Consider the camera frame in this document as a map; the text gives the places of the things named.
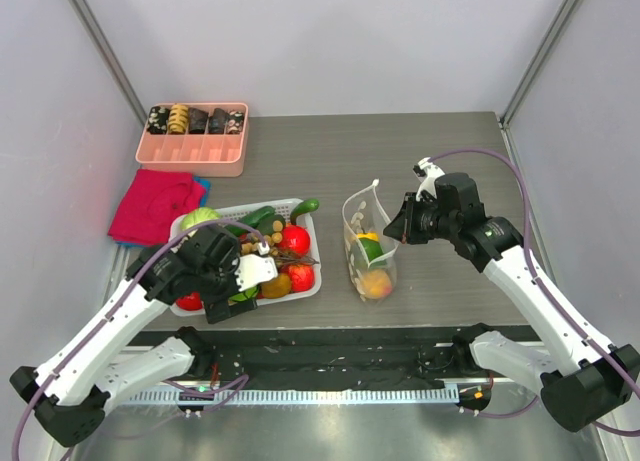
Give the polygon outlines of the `yellow bell pepper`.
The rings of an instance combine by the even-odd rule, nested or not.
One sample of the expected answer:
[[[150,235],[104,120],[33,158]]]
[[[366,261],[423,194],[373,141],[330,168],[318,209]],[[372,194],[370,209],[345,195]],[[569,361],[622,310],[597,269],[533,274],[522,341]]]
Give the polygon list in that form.
[[[358,233],[356,235],[360,244],[364,247],[368,246],[378,246],[380,247],[380,239],[376,232],[367,232],[367,233]]]

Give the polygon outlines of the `green watermelon ball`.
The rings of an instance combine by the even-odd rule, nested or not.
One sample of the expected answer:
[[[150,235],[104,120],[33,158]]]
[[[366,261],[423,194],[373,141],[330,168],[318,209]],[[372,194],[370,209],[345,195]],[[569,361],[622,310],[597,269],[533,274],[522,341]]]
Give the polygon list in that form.
[[[255,301],[258,299],[260,293],[260,287],[254,286],[245,291],[241,291],[229,298],[230,303],[241,303],[245,301]]]

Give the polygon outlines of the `clear dotted zip bag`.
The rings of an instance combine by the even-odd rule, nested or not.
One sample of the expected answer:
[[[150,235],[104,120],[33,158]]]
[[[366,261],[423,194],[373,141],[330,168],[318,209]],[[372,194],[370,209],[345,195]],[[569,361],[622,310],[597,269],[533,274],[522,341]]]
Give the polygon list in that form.
[[[379,180],[351,195],[342,206],[349,278],[365,303],[378,303],[394,290],[399,243],[383,234],[390,218],[377,193]]]

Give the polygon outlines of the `green bell pepper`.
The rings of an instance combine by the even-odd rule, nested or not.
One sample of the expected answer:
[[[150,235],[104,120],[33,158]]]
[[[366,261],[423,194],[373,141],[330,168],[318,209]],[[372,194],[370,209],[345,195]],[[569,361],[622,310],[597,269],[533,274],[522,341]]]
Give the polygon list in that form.
[[[387,267],[387,261],[383,259],[384,252],[381,244],[380,247],[376,245],[368,247],[364,247],[362,245],[362,247],[364,248],[364,252],[371,269],[382,269]]]

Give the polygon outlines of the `pale green cabbage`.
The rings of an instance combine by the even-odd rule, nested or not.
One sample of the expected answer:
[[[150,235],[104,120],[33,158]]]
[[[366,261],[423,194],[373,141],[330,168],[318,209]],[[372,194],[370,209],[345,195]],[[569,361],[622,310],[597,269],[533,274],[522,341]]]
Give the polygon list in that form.
[[[206,206],[199,207],[185,215],[185,217],[180,222],[180,230],[185,231],[205,221],[216,220],[220,218],[221,215],[215,209]]]

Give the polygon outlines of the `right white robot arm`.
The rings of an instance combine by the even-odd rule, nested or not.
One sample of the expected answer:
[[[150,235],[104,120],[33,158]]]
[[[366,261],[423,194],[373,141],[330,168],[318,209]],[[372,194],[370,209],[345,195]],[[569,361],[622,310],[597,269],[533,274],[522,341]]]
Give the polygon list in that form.
[[[502,374],[542,401],[570,432],[625,404],[639,375],[639,353],[618,347],[580,315],[538,266],[513,224],[486,215],[466,173],[417,171],[417,191],[406,193],[384,234],[403,244],[442,239],[505,293],[526,318],[544,352],[479,323],[453,339],[451,361],[465,376],[481,369]]]

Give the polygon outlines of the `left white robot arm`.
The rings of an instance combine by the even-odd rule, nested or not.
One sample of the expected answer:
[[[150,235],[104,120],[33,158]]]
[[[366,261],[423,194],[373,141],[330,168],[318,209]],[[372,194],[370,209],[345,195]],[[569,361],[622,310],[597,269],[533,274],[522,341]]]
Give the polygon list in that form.
[[[198,292],[214,321],[239,314],[228,300],[277,275],[267,244],[244,255],[227,221],[201,223],[164,245],[145,249],[98,313],[57,354],[22,366],[10,383],[27,402],[27,416],[61,446],[90,437],[106,416],[137,392],[187,376],[205,378],[215,351],[193,327],[182,327],[155,348],[114,364],[117,354],[178,299]]]

